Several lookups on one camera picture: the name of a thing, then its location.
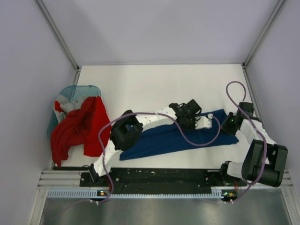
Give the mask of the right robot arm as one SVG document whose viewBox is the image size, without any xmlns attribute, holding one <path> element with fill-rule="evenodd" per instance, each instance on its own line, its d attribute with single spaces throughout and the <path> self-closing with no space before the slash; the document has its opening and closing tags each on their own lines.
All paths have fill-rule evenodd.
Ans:
<svg viewBox="0 0 300 225">
<path fill-rule="evenodd" d="M 228 135 L 236 135 L 240 131 L 250 147 L 244 162 L 225 161 L 221 165 L 219 181 L 226 186 L 241 179 L 254 181 L 265 163 L 258 182 L 277 188 L 282 183 L 288 149 L 268 136 L 261 120 L 254 117 L 252 103 L 240 102 L 239 107 L 245 114 L 239 110 L 236 113 L 230 112 L 221 125 L 221 131 Z"/>
</svg>

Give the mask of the blue t shirt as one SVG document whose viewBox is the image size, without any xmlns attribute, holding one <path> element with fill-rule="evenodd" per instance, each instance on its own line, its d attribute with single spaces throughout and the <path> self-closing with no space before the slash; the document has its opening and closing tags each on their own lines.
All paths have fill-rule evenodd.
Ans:
<svg viewBox="0 0 300 225">
<path fill-rule="evenodd" d="M 217 131 L 218 124 L 213 120 L 212 128 L 185 131 L 184 135 L 193 143 L 204 144 L 211 141 Z M 182 137 L 175 124 L 163 125 L 142 132 L 136 145 L 121 153 L 120 160 L 145 158 L 196 148 Z"/>
</svg>

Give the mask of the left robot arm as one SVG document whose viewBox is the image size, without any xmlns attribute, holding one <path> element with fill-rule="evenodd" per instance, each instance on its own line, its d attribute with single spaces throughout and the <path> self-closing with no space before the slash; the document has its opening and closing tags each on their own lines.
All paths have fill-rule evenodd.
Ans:
<svg viewBox="0 0 300 225">
<path fill-rule="evenodd" d="M 91 182 L 96 186 L 103 185 L 113 161 L 122 152 L 134 147 L 142 132 L 172 124 L 177 125 L 180 131 L 199 129 L 198 114 L 201 111 L 202 108 L 193 99 L 186 104 L 171 103 L 168 107 L 153 112 L 125 111 L 119 118 L 99 131 L 98 137 L 101 137 L 102 132 L 111 126 L 107 145 L 104 146 L 102 140 L 99 140 L 103 152 L 99 159 L 90 165 Z"/>
</svg>

